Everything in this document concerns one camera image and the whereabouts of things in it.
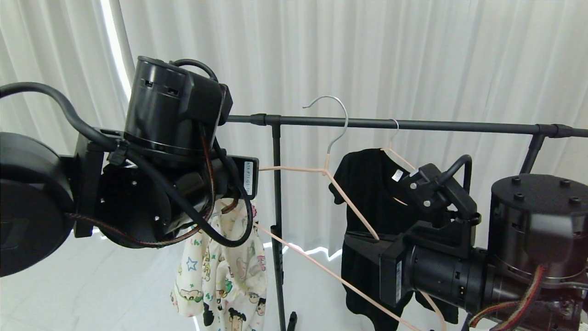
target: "robotic arm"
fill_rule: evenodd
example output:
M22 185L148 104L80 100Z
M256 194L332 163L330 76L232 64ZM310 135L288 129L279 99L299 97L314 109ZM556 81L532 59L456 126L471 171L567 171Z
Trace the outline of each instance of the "robotic arm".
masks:
M47 85L4 85L0 98L19 92L52 97L79 138L69 156L30 137L0 133L0 276L41 261L72 229L75 237L89 237L97 226L130 248L164 247L197 231L229 247L249 237L259 162L220 148L216 128L233 102L229 88L203 63L139 57L123 132L89 126ZM248 224L238 240L224 238L207 222L222 197L245 201ZM179 235L186 228L191 230Z
M461 186L453 175L465 168ZM347 233L345 243L380 266L380 299L396 306L418 290L465 309L470 326L493 330L577 331L588 310L588 186L521 174L492 185L488 249L474 248L480 223L469 196L472 159L442 173L426 164L400 183L424 213L457 208L441 229L419 221L399 236L374 241Z

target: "rack foot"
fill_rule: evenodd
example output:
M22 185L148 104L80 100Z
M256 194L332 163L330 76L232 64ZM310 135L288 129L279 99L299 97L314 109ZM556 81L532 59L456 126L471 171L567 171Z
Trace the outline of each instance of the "rack foot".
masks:
M294 331L296 329L296 322L298 322L298 315L296 315L296 312L292 312L288 321L288 331Z

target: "white label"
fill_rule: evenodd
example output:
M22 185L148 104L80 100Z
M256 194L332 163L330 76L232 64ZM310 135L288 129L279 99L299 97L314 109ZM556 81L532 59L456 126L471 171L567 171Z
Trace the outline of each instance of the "white label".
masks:
M243 186L245 187L245 191L247 195L253 194L253 162L245 161L245 166L243 169Z
M402 261L396 265L396 303L402 298Z
M394 173L394 176L392 176L392 179L394 179L394 181L399 181L402 178L403 174L404 173L402 172L402 170L396 169L396 172Z

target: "hanger bar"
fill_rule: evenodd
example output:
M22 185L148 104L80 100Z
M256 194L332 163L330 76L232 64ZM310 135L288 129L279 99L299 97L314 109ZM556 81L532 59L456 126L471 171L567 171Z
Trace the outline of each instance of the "hanger bar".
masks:
M342 127L345 123L345 119L334 117L303 117L254 114L230 115L228 122L252 123L255 125L308 125L318 127ZM532 135L541 134L549 138L588 138L588 129L573 128L564 124L505 124L413 120L398 120L398 124L400 124L402 130L461 131ZM393 120L377 120L366 118L350 118L348 126L354 128L397 128L396 123Z

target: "black clothing rack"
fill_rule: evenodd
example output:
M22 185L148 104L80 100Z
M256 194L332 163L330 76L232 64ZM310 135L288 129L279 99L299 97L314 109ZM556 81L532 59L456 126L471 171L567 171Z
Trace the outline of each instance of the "black clothing rack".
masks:
M251 123L260 126L272 127L273 165L280 166L280 136L282 125L306 125L315 127L342 127L343 118L331 117L298 117L269 114L231 115L228 122ZM520 173L530 173L541 150L545 138L588 138L588 129L572 128L563 124L501 124L501 123L474 123L474 122L441 122L441 121L411 121L398 120L398 126L402 130L428 130L428 131L462 131L480 133L510 133L532 135L527 156L524 159ZM348 127L353 128L387 128L396 129L397 124L393 120L370 120L364 118L350 118ZM276 204L276 224L271 227L271 232L282 237L282 178L281 171L274 171L274 194ZM276 275L276 291L278 293L278 313L280 316L280 331L294 331L298 317L292 312L286 326L284 313L284 294L282 268L282 244L272 239L273 265Z

